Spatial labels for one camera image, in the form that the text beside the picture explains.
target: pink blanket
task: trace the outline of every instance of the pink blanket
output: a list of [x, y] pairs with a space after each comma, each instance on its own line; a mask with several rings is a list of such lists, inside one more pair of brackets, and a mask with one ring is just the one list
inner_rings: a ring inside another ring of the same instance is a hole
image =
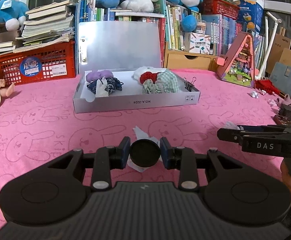
[[[94, 152], [106, 145], [118, 145], [124, 136], [136, 140], [132, 128], [168, 138], [172, 146], [191, 147], [206, 153], [217, 147], [239, 161], [280, 179], [281, 158], [244, 153], [236, 144], [219, 141], [216, 132], [225, 122], [235, 124], [273, 124], [274, 111], [267, 99], [252, 98], [252, 89], [222, 82], [209, 71], [177, 71], [192, 80], [201, 91], [194, 106], [176, 106], [105, 113], [75, 114], [72, 96], [75, 79], [49, 81], [16, 87], [16, 94], [0, 106], [0, 189], [11, 179], [56, 158], [73, 148]], [[139, 173], [128, 167], [111, 171], [113, 182], [174, 181], [178, 171], [166, 171], [162, 162]], [[199, 170], [200, 183], [206, 184]], [[91, 170], [86, 172], [88, 185]], [[0, 211], [0, 227], [5, 219]]]

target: red fabric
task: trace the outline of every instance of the red fabric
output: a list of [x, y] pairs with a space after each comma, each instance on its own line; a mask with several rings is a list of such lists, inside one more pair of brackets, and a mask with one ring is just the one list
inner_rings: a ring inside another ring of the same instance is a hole
[[269, 79], [257, 80], [255, 82], [255, 88], [264, 90], [270, 95], [272, 95], [272, 92], [274, 92], [277, 95], [280, 94], [280, 90], [274, 87], [272, 82]]
[[145, 72], [140, 76], [140, 83], [143, 84], [146, 80], [152, 79], [152, 82], [157, 81], [158, 73]]

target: crumpled tissue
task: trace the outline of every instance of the crumpled tissue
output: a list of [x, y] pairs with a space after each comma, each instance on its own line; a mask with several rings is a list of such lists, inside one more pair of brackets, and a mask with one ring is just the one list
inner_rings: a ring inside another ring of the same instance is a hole
[[235, 129], [235, 130], [241, 130], [241, 131], [243, 131], [243, 127], [242, 126], [238, 127], [236, 124], [234, 124], [233, 122], [230, 122], [230, 121], [227, 121], [225, 123], [225, 126], [223, 128], [226, 128], [226, 129]]
[[276, 107], [277, 106], [277, 103], [273, 100], [273, 99], [269, 99], [268, 100], [268, 104], [271, 106], [271, 107]]
[[97, 80], [96, 98], [109, 96], [108, 91], [105, 91], [107, 85], [108, 85], [108, 82], [104, 77], [102, 78], [102, 80], [100, 80], [100, 79]]
[[[153, 142], [155, 142], [159, 147], [160, 147], [160, 141], [156, 138], [156, 137], [149, 137], [149, 135], [146, 133], [146, 132], [143, 132], [143, 130], [141, 130], [139, 127], [135, 127], [133, 128], [135, 134], [136, 134], [136, 137], [137, 137], [137, 140], [141, 140], [141, 139], [148, 139], [148, 140], [151, 140]], [[140, 167], [138, 165], [135, 165], [133, 163], [133, 161], [131, 160], [130, 158], [130, 155], [128, 157], [128, 161], [127, 161], [127, 165], [130, 167], [130, 168], [133, 168], [134, 170], [138, 171], [138, 172], [144, 172], [145, 170], [147, 170], [148, 168], [143, 168], [143, 167]]]
[[259, 98], [259, 94], [256, 91], [252, 91], [250, 93], [250, 96], [252, 96], [253, 98]]

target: face mask box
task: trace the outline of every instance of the face mask box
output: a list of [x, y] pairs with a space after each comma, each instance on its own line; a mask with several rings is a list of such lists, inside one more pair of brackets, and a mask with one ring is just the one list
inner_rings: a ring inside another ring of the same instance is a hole
[[[195, 105], [200, 91], [185, 88], [177, 76], [178, 93], [143, 94], [142, 85], [133, 79], [143, 66], [161, 68], [158, 25], [145, 22], [102, 21], [79, 23], [77, 64], [81, 75], [73, 96], [75, 112], [90, 113], [164, 106]], [[95, 97], [88, 90], [86, 75], [92, 70], [110, 70], [120, 80], [122, 91], [108, 97]]]
[[209, 54], [211, 36], [200, 33], [185, 33], [184, 46], [186, 52]]
[[247, 28], [260, 32], [262, 25], [264, 0], [240, 0], [236, 1], [239, 6], [238, 23], [247, 23]]

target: screw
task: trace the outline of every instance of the screw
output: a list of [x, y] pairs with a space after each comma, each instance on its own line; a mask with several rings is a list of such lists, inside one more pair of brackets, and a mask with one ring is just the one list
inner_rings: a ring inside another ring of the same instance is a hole
[[109, 187], [109, 183], [107, 183], [106, 181], [99, 180], [93, 183], [92, 186], [96, 189], [105, 189]]
[[197, 187], [198, 184], [196, 184], [194, 181], [184, 181], [181, 183], [181, 187], [185, 188], [185, 189], [194, 189]]

